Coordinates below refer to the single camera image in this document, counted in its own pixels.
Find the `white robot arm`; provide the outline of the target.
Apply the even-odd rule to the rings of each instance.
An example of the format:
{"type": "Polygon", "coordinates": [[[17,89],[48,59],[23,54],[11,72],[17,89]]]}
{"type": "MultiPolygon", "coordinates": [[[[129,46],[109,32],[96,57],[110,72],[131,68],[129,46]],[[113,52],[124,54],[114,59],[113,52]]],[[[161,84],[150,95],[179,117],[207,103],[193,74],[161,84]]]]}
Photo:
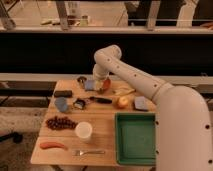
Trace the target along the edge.
{"type": "Polygon", "coordinates": [[[156,105],[156,171],[213,171],[210,112],[196,90],[152,76],[121,61],[119,46],[94,54],[93,76],[114,73],[156,105]]]}

